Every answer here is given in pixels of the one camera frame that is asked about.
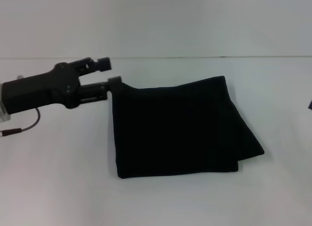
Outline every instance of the white surface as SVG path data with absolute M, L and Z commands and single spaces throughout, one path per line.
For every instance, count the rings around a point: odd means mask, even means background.
M 58 60 L 1 60 L 0 79 L 49 70 Z M 31 131 L 0 139 L 2 226 L 312 225 L 311 58 L 114 60 L 133 87 L 174 86 L 224 75 L 266 154 L 237 173 L 121 180 L 109 102 L 43 107 Z M 35 111 L 0 128 L 26 126 Z
M 0 57 L 312 55 L 311 0 L 0 0 Z

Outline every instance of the white wall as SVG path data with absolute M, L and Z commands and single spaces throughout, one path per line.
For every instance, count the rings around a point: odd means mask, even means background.
M 1 226 L 312 224 L 310 0 L 0 0 L 0 80 L 74 57 L 111 56 L 133 87 L 224 75 L 266 154 L 237 173 L 118 179 L 111 99 L 41 108 L 0 139 Z M 182 59 L 129 57 L 193 57 Z M 0 129 L 33 123 L 33 110 Z

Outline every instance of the cable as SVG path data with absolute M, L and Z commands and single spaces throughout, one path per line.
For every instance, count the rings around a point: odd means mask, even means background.
M 37 120 L 35 121 L 34 124 L 32 124 L 31 126 L 25 128 L 25 129 L 18 128 L 18 129 L 2 130 L 2 131 L 0 131 L 1 134 L 2 134 L 2 137 L 13 135 L 13 134 L 20 133 L 20 132 L 25 132 L 27 130 L 32 129 L 34 126 L 36 126 L 39 123 L 40 119 L 41 119 L 41 114 L 40 114 L 40 111 L 39 111 L 38 108 L 35 108 L 35 109 L 37 111 L 38 117 L 37 117 Z

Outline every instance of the black cloth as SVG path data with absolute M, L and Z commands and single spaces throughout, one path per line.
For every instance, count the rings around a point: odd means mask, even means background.
M 112 91 L 120 178 L 238 171 L 264 151 L 231 101 L 225 77 Z

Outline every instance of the folded cloth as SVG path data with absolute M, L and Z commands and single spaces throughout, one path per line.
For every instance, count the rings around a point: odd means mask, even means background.
M 224 76 L 113 95 L 120 178 L 238 171 L 264 151 L 230 99 Z

